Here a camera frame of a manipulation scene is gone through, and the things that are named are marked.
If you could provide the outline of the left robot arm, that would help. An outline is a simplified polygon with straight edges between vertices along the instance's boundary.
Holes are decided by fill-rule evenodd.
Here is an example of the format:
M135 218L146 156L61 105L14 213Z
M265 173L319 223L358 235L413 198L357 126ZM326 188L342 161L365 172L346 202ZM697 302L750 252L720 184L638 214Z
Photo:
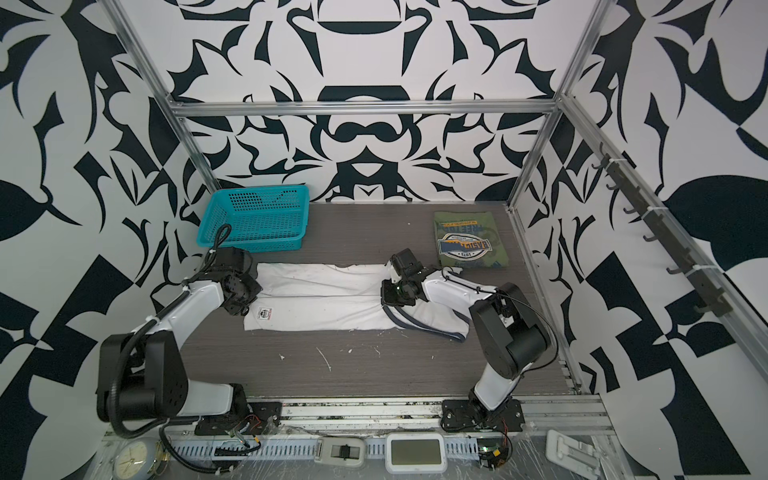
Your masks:
M206 433L234 428L249 413L242 385L191 379L181 348L214 311L248 313L262 290L252 255L234 247L209 250L180 294L129 333L100 346L96 412L122 438L173 420L201 420Z

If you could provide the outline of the white grey tank top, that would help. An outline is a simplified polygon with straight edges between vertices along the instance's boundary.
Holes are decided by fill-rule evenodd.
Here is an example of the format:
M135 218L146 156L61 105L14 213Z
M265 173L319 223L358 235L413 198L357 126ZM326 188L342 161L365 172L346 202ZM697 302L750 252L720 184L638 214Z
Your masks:
M263 287L244 316L244 329L282 332L413 330L463 342L467 314L434 302L394 307L381 301L389 278L383 265L260 263Z

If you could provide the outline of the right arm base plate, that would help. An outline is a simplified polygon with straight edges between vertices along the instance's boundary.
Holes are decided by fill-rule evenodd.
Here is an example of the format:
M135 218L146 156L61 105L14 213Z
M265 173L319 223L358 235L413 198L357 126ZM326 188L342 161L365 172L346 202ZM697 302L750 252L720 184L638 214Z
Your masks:
M521 432L526 420L521 403L508 398L489 410L475 398L444 400L440 427L449 433L470 431Z

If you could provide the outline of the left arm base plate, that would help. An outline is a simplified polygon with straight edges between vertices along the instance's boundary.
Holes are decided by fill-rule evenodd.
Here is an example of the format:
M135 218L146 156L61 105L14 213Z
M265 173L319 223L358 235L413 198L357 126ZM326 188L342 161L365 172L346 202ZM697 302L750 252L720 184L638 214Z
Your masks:
M226 414L203 417L195 426L194 434L215 436L237 430L243 435L258 436L280 425L282 406L275 401L249 402L247 407L233 408Z

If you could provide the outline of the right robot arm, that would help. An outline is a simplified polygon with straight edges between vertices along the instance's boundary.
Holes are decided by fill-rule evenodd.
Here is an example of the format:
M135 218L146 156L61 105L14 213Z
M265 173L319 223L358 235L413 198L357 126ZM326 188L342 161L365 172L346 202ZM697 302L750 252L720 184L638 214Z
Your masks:
M557 336L547 319L512 283L491 287L461 278L451 269L427 267L404 249L387 263L390 278L382 282L382 304L395 309L419 302L446 307L471 319L486 366L469 395L480 414L499 410L524 374L550 348Z

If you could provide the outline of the green tank top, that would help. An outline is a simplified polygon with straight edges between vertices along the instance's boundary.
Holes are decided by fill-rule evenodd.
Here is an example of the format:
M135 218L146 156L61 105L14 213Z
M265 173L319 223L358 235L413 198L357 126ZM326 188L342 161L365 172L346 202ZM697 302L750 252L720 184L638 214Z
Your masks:
M491 212L438 211L433 217L442 267L505 268L509 256Z

